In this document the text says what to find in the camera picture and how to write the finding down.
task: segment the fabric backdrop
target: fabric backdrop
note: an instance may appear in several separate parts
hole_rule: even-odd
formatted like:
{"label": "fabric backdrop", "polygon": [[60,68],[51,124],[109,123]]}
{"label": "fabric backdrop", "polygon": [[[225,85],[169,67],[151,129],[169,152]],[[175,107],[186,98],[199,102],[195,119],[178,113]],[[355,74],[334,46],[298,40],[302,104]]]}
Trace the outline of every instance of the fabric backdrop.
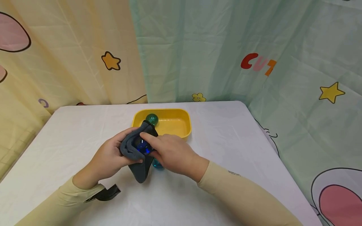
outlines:
{"label": "fabric backdrop", "polygon": [[362,225],[361,11],[359,0],[0,0],[0,177],[60,106],[239,100],[322,223]]}
{"label": "fabric backdrop", "polygon": [[61,106],[146,103],[129,2],[0,0],[0,177]]}
{"label": "fabric backdrop", "polygon": [[362,225],[361,1],[130,2],[149,102],[244,102],[323,224]]}

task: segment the yellow plastic container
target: yellow plastic container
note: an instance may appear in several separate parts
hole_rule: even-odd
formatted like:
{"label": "yellow plastic container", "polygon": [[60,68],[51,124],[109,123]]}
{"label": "yellow plastic container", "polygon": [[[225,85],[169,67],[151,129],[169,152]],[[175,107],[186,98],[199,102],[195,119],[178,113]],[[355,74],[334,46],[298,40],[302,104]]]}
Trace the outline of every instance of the yellow plastic container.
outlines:
{"label": "yellow plastic container", "polygon": [[140,126],[149,114],[155,114],[159,118],[159,122],[155,126],[159,135],[173,134],[187,140],[191,133],[192,128],[189,113],[179,108],[141,110],[133,117],[132,126]]}

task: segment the red letter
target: red letter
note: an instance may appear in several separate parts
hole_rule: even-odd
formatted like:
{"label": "red letter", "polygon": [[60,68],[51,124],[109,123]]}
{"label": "red letter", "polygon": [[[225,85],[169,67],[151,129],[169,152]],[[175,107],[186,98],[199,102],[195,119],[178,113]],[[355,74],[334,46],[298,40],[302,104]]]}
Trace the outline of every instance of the red letter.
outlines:
{"label": "red letter", "polygon": [[272,70],[274,69],[274,66],[277,64],[275,60],[270,60],[268,63],[268,66],[270,66],[269,70],[265,73],[266,76],[269,76]]}
{"label": "red letter", "polygon": [[259,54],[257,54],[256,52],[246,55],[246,57],[244,57],[243,61],[240,64],[241,68],[244,68],[244,69],[251,68],[252,65],[249,64],[249,61],[251,61],[254,58],[257,58],[258,56],[259,56]]}
{"label": "red letter", "polygon": [[258,58],[258,60],[256,61],[256,63],[254,64],[254,67],[253,67],[254,71],[260,71],[265,66],[266,62],[268,61],[268,59],[265,58],[263,63],[260,63],[262,60],[263,60],[263,56],[260,56]]}

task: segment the yellow flower print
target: yellow flower print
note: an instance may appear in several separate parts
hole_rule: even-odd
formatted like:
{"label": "yellow flower print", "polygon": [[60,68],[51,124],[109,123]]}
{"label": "yellow flower print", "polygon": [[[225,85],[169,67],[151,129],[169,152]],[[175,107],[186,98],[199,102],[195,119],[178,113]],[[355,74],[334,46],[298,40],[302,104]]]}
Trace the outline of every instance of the yellow flower print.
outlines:
{"label": "yellow flower print", "polygon": [[203,97],[203,95],[202,95],[202,93],[198,93],[198,94],[196,94],[196,93],[194,93],[194,94],[192,94],[192,97],[193,97],[193,101],[195,101],[195,102],[204,102],[204,101],[206,101],[206,98],[205,97]]}

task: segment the green curtain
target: green curtain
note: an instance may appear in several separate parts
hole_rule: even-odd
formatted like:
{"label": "green curtain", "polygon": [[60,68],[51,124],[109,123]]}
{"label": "green curtain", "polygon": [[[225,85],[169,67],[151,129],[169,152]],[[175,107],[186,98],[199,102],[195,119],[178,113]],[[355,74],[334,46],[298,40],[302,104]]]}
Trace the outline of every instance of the green curtain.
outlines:
{"label": "green curtain", "polygon": [[322,223],[362,224],[362,2],[130,8],[150,103],[244,102]]}

